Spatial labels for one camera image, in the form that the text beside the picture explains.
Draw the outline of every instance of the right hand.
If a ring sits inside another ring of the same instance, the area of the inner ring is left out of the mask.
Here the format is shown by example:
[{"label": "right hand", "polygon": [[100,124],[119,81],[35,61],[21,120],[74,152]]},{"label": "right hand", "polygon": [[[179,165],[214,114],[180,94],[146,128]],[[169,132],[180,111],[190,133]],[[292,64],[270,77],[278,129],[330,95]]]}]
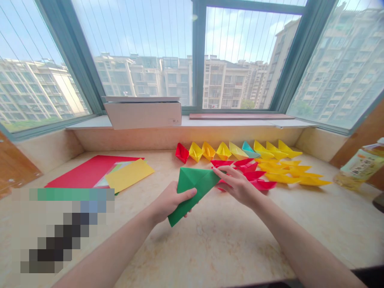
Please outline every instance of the right hand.
[{"label": "right hand", "polygon": [[221,188],[231,194],[238,202],[254,209],[258,197],[264,196],[257,190],[243,174],[231,166],[220,166],[213,168],[213,172],[223,179],[226,183],[219,183],[216,187]]}]

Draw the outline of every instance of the bottle label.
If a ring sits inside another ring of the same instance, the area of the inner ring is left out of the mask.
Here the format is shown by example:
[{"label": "bottle label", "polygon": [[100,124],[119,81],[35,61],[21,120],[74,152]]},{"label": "bottle label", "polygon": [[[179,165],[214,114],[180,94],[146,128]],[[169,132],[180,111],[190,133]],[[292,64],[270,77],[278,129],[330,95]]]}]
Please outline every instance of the bottle label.
[{"label": "bottle label", "polygon": [[348,176],[368,180],[382,166],[384,158],[360,149],[340,170]]}]

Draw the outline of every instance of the window pane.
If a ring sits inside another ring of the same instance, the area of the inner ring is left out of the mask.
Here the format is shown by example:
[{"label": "window pane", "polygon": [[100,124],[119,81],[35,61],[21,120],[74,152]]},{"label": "window pane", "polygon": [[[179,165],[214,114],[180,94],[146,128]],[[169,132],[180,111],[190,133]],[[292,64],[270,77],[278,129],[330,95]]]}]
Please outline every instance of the window pane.
[{"label": "window pane", "polygon": [[1,124],[13,133],[88,115],[34,1],[0,7]]},{"label": "window pane", "polygon": [[72,2],[107,96],[179,96],[194,105],[190,0]]},{"label": "window pane", "polygon": [[350,129],[382,92],[382,8],[367,4],[339,1],[288,114]]},{"label": "window pane", "polygon": [[203,108],[268,109],[299,22],[297,15],[208,7]]}]

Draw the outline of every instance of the wooden panel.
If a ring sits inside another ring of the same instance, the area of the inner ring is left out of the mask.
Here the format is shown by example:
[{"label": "wooden panel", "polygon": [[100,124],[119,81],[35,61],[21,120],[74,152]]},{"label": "wooden panel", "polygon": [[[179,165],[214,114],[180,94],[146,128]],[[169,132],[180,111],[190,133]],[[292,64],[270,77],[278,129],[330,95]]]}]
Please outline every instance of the wooden panel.
[{"label": "wooden panel", "polygon": [[[384,137],[384,100],[364,120],[354,134],[345,142],[330,161],[330,164],[340,168],[344,166],[362,146],[375,144]],[[368,183],[384,190],[384,167],[368,180]]]},{"label": "wooden panel", "polygon": [[41,176],[38,168],[0,132],[0,198]]},{"label": "wooden panel", "polygon": [[295,119],[285,114],[189,114],[190,120],[272,120]]}]

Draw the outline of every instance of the green origami paper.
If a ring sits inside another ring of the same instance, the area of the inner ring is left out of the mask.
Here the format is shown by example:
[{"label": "green origami paper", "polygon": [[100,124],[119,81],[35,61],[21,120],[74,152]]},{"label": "green origami paper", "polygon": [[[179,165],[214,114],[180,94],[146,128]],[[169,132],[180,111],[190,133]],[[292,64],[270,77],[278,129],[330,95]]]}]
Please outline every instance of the green origami paper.
[{"label": "green origami paper", "polygon": [[212,169],[205,170],[181,167],[177,192],[182,193],[186,190],[196,188],[197,193],[192,199],[180,203],[176,210],[168,216],[171,227],[175,226],[175,224],[179,222],[179,220],[219,182],[219,180],[220,177],[217,176]]}]

